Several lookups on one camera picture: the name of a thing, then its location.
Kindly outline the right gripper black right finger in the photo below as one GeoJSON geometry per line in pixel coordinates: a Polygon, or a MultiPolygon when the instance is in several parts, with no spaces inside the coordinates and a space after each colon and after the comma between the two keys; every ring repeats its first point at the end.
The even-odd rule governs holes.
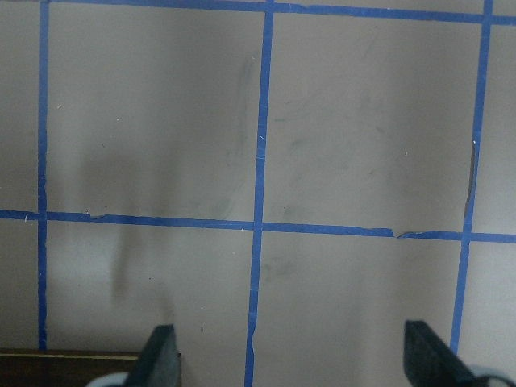
{"type": "Polygon", "coordinates": [[[411,386],[474,386],[475,376],[422,320],[404,326],[404,373],[411,386]]]}

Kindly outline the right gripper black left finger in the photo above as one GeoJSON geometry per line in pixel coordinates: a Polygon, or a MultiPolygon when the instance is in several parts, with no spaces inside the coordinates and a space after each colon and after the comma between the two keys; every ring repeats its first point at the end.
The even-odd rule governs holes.
{"type": "Polygon", "coordinates": [[[154,328],[127,376],[128,386],[164,387],[181,385],[181,355],[173,324],[154,328]]]}

